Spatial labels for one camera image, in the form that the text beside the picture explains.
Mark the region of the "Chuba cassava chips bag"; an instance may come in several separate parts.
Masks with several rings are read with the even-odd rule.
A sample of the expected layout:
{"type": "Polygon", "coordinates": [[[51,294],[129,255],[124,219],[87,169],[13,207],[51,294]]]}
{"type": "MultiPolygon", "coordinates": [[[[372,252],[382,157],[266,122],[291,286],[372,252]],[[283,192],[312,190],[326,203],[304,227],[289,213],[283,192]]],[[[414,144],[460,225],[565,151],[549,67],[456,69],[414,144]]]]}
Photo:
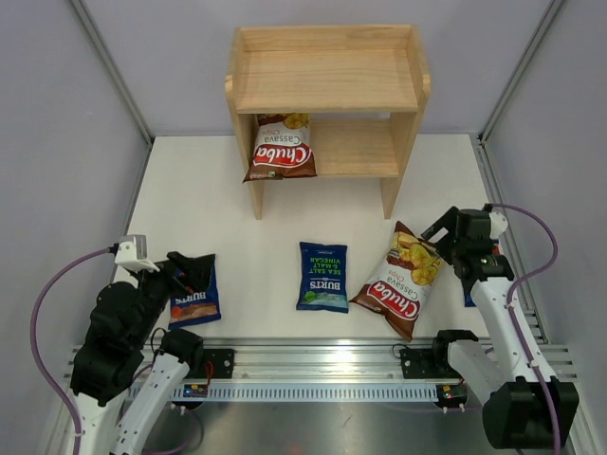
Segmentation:
{"type": "Polygon", "coordinates": [[[309,114],[259,114],[256,119],[259,128],[244,182],[317,176],[309,114]]]}
{"type": "Polygon", "coordinates": [[[410,342],[442,265],[435,245],[398,221],[385,258],[350,301],[383,316],[410,342]]]}

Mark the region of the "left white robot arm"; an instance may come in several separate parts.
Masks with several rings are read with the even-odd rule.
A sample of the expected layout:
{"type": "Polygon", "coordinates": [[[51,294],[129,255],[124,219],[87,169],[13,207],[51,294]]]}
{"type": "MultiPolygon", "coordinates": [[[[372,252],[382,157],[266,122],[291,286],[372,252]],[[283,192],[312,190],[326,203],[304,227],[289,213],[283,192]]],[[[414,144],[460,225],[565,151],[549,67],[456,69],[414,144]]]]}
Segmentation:
{"type": "Polygon", "coordinates": [[[168,300],[207,290],[214,262],[214,255],[190,258],[172,251],[153,263],[143,253],[118,247],[116,265],[137,282],[102,289],[74,358],[70,389],[79,412],[74,447],[82,454],[141,453],[177,383],[203,370],[202,337],[183,329],[166,333],[142,389],[127,412],[119,414],[168,300]]]}

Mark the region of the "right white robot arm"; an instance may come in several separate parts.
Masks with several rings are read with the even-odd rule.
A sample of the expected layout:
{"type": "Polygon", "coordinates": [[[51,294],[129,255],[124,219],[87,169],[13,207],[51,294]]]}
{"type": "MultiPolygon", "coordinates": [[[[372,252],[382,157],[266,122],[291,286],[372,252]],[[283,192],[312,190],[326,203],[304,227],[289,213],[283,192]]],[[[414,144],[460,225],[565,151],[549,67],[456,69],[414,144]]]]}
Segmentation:
{"type": "Polygon", "coordinates": [[[496,449],[549,449],[561,453],[578,406],[571,382],[562,382],[545,359],[518,298],[527,275],[515,277],[494,242],[506,232],[502,204],[481,209],[449,208],[422,238],[435,242],[483,318],[492,352],[465,330],[442,330],[432,341],[431,364],[439,374],[455,372],[482,405],[489,443],[496,449]]]}

